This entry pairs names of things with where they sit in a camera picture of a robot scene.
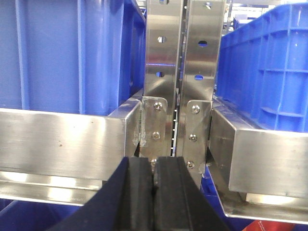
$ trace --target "metal rack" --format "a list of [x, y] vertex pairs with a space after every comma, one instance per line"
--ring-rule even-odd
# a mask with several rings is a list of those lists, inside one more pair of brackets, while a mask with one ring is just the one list
[[134, 155], [183, 156], [200, 185], [209, 148], [227, 216], [308, 224], [308, 135], [212, 100], [224, 4], [148, 0], [144, 90], [109, 116], [0, 109], [0, 197], [83, 205]]

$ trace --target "blue plastic crate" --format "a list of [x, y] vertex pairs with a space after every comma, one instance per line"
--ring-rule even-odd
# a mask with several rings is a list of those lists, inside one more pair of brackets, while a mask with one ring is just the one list
[[225, 35], [217, 78], [217, 96], [262, 128], [308, 132], [308, 3]]
[[0, 108], [107, 115], [142, 88], [134, 0], [1, 0]]
[[77, 209], [78, 206], [0, 199], [0, 230], [44, 231]]

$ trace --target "red object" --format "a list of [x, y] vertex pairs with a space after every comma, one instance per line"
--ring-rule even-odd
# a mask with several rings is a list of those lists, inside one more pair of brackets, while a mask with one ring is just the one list
[[267, 220], [255, 220], [243, 231], [292, 231], [295, 224]]

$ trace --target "bolt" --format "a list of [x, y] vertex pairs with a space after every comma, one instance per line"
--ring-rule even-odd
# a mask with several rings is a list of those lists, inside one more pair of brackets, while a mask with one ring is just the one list
[[198, 105], [193, 105], [192, 106], [192, 113], [198, 114], [199, 112], [200, 112], [200, 107]]
[[188, 161], [187, 162], [187, 168], [188, 169], [193, 169], [194, 168], [194, 162], [193, 161]]
[[152, 133], [152, 139], [155, 140], [155, 141], [160, 139], [160, 134], [159, 134], [158, 131], [155, 131], [155, 132]]
[[204, 3], [203, 6], [207, 7], [209, 10], [212, 8], [212, 4], [210, 2]]
[[196, 142], [198, 140], [198, 137], [195, 134], [190, 134], [189, 140], [192, 141], [192, 142]]
[[156, 159], [152, 159], [151, 160], [151, 166], [154, 167], [156, 165], [157, 160]]
[[161, 102], [155, 102], [154, 103], [154, 109], [157, 111], [162, 110], [163, 104]]

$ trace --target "mounting hole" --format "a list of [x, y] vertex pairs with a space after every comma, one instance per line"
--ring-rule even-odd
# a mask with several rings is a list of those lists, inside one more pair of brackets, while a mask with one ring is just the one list
[[195, 80], [202, 80], [203, 76], [202, 75], [196, 75], [196, 76], [194, 76], [194, 79]]
[[209, 10], [212, 9], [212, 3], [210, 3], [210, 2], [205, 2], [205, 3], [203, 4], [203, 6], [206, 7], [206, 8], [208, 8]]
[[160, 42], [160, 43], [164, 43], [164, 42], [167, 41], [167, 38], [166, 38], [165, 36], [159, 36], [159, 37], [157, 38], [157, 40], [158, 40], [158, 42]]
[[204, 41], [204, 40], [199, 41], [199, 42], [198, 42], [198, 45], [199, 45], [200, 47], [206, 47], [206, 46], [207, 46], [207, 41]]
[[156, 72], [156, 76], [157, 77], [164, 77], [165, 74], [163, 72], [161, 72], [161, 71], [158, 71], [158, 72]]

